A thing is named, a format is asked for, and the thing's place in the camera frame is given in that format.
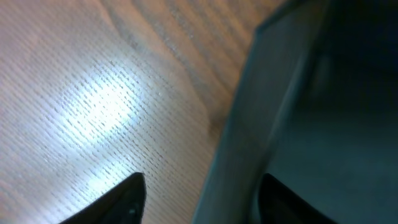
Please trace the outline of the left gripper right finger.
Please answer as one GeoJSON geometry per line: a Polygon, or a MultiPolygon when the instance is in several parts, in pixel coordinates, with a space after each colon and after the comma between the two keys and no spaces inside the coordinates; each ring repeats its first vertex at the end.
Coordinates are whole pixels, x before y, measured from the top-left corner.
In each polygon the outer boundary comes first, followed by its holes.
{"type": "Polygon", "coordinates": [[[257,199],[263,224],[336,224],[269,173],[262,176],[257,199]]]}

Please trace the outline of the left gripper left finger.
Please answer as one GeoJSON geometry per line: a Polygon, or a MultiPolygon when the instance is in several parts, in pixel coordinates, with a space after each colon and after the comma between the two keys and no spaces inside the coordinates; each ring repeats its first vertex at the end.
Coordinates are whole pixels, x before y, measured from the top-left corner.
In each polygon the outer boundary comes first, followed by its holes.
{"type": "Polygon", "coordinates": [[[145,177],[135,172],[62,224],[141,224],[145,203],[145,177]]]}

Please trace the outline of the black gift box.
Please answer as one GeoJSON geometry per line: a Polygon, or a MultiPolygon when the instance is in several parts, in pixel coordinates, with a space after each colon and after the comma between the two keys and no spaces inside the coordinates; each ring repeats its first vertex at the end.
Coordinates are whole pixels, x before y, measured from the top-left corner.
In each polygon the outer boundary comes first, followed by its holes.
{"type": "Polygon", "coordinates": [[[396,1],[287,1],[256,29],[193,223],[261,223],[266,173],[336,223],[397,222],[396,1]]]}

